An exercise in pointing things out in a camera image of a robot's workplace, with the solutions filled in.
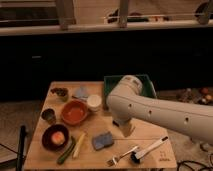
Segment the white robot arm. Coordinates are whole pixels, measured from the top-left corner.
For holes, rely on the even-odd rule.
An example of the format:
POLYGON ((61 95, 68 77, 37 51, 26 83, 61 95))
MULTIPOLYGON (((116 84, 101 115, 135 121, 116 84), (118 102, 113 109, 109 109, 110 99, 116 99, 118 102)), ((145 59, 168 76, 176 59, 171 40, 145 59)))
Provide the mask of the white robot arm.
POLYGON ((213 144, 213 106, 157 99, 147 75, 105 76, 104 95, 120 127, 136 118, 213 144))

